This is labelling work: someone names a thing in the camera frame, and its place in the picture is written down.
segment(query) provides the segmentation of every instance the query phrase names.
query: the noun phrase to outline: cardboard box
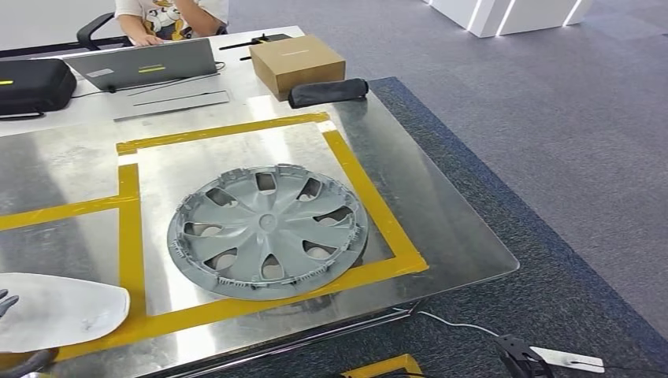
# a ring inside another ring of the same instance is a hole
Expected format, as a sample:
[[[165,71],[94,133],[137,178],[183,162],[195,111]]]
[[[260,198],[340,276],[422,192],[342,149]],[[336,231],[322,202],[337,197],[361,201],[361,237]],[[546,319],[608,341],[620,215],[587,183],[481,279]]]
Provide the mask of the cardboard box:
[[[279,100],[300,84],[344,80],[346,61],[313,35],[250,47],[255,74]]]

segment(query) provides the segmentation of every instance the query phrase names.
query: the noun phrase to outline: laptop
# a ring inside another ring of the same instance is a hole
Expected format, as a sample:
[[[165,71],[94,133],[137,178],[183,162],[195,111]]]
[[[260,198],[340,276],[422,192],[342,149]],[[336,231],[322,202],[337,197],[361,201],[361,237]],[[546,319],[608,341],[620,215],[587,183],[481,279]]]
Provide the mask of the laptop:
[[[101,91],[216,73],[208,39],[189,39],[79,57],[65,63]]]

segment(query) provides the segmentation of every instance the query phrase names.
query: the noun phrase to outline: blue carpet border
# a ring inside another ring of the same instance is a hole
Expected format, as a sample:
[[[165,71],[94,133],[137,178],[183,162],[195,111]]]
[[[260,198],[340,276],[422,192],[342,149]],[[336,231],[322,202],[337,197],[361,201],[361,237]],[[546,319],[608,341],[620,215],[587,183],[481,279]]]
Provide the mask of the blue carpet border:
[[[430,125],[422,131],[431,132],[439,138],[459,159],[499,199],[501,205],[515,215],[523,225],[534,232],[548,247],[550,252],[561,259],[575,280],[587,284],[600,298],[606,314],[617,321],[633,337],[648,357],[661,369],[668,370],[666,352],[668,340],[664,339],[631,305],[629,305],[599,274],[589,266],[545,221],[538,216],[518,195],[516,195],[476,154],[473,153],[441,120],[434,115],[415,95],[396,77],[387,77],[369,81],[372,91],[391,91],[403,103],[403,112],[392,115],[407,127],[406,131],[416,139],[415,128]],[[396,109],[397,104],[390,104],[386,98],[379,99],[388,109]]]

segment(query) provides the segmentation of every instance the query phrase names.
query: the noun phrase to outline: white display stand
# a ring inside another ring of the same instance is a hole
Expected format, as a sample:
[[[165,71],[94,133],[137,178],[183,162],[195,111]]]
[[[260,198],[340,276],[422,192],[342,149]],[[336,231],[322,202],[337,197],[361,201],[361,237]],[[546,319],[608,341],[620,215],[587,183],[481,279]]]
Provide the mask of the white display stand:
[[[593,0],[428,0],[467,31],[484,38],[578,24]]]

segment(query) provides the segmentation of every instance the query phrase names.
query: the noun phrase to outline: hubcap center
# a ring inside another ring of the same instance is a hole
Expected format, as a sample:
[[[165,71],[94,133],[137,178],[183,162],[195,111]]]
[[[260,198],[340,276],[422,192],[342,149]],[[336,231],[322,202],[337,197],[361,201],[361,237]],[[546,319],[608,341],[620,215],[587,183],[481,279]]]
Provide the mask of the hubcap center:
[[[276,228],[276,217],[272,214],[265,214],[260,217],[260,228],[266,232],[271,232]]]

